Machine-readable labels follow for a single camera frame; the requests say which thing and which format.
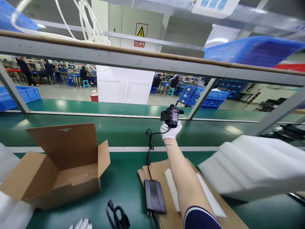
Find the worker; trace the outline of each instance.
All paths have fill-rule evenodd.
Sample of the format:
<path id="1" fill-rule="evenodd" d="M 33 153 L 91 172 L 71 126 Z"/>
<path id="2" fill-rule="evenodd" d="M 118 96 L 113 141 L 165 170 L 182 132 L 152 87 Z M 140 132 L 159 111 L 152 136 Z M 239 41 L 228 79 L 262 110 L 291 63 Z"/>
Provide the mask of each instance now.
<path id="1" fill-rule="evenodd" d="M 89 78 L 88 72 L 86 71 L 86 66 L 85 65 L 82 66 L 82 69 L 79 71 L 79 74 L 80 74 L 80 78 L 82 79 L 81 80 L 81 85 L 82 86 L 83 86 L 83 80 L 88 80 L 89 85 L 91 84 L 91 80 Z"/>
<path id="2" fill-rule="evenodd" d="M 53 75 L 53 70 L 55 69 L 55 65 L 50 64 L 47 59 L 44 59 L 44 70 L 39 72 L 39 78 L 44 83 L 43 76 L 44 75 Z"/>
<path id="3" fill-rule="evenodd" d="M 221 229 L 195 171 L 178 146 L 176 136 L 181 129 L 181 121 L 178 121 L 176 128 L 168 131 L 168 126 L 164 123 L 160 131 L 177 188 L 184 229 Z"/>
<path id="4" fill-rule="evenodd" d="M 176 86 L 178 85 L 179 81 L 180 81 L 180 79 L 179 79 L 178 76 L 177 76 L 176 78 L 174 77 L 174 78 L 171 80 L 171 85 L 165 89 L 165 94 L 168 92 L 169 88 L 175 89 Z"/>
<path id="5" fill-rule="evenodd" d="M 161 81 L 162 79 L 160 78 L 160 74 L 158 74 L 158 76 L 152 82 L 152 87 L 159 87 Z"/>
<path id="6" fill-rule="evenodd" d="M 35 87 L 38 87 L 39 84 L 37 84 L 32 78 L 31 70 L 33 70 L 33 69 L 31 67 L 29 67 L 28 64 L 24 61 L 24 57 L 18 56 L 16 58 L 16 61 L 19 65 L 22 73 L 26 76 L 29 86 L 31 86 L 33 84 Z"/>

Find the sleeve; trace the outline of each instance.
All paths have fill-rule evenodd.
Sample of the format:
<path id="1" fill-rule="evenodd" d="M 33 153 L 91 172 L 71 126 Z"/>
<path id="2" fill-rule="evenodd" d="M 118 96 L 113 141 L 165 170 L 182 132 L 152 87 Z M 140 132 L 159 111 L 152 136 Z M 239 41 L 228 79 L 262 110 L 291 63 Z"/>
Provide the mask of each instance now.
<path id="1" fill-rule="evenodd" d="M 189 207 L 184 216 L 184 229 L 222 229 L 220 223 L 202 207 Z"/>

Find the yellow triangle sign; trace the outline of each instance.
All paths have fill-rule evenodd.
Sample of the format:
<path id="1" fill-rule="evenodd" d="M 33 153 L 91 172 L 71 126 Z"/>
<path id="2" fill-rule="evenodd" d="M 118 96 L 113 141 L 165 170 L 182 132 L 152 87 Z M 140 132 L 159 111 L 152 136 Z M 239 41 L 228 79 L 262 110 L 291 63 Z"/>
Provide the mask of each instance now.
<path id="1" fill-rule="evenodd" d="M 143 26 L 141 27 L 140 31 L 138 32 L 137 37 L 145 37 L 145 36 L 144 36 L 144 29 L 143 29 Z"/>

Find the black device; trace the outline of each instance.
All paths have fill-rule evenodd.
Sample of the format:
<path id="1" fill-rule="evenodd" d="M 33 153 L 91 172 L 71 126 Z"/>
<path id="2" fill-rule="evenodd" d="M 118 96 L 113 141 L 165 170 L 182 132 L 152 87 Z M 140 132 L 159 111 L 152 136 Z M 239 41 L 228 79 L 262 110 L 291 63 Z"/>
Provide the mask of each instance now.
<path id="1" fill-rule="evenodd" d="M 161 183 L 158 181 L 144 180 L 144 188 L 148 213 L 156 212 L 159 214 L 166 214 Z"/>
<path id="2" fill-rule="evenodd" d="M 165 111 L 161 111 L 160 119 L 161 121 L 165 121 L 165 124 L 167 124 L 169 128 L 176 128 L 179 114 L 183 115 L 184 111 L 171 104 Z"/>

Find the blue stool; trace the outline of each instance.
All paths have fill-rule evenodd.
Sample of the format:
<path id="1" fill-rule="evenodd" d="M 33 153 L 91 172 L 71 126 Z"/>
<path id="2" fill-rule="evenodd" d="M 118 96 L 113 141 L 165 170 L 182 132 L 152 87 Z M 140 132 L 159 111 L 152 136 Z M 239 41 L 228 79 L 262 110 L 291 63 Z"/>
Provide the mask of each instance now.
<path id="1" fill-rule="evenodd" d="M 83 80 L 83 87 L 90 87 L 88 80 Z"/>
<path id="2" fill-rule="evenodd" d="M 157 93 L 157 89 L 158 89 L 158 87 L 152 87 L 150 89 L 150 93 L 156 94 Z"/>
<path id="3" fill-rule="evenodd" d="M 174 91 L 175 91 L 174 88 L 170 88 L 170 89 L 168 90 L 168 93 L 167 93 L 166 95 L 170 94 L 171 96 L 173 96 Z"/>
<path id="4" fill-rule="evenodd" d="M 74 86 L 74 84 L 73 84 L 73 82 L 72 82 L 72 80 L 73 80 L 72 78 L 67 78 L 66 80 L 67 80 L 67 86 L 68 86 L 68 85 Z"/>

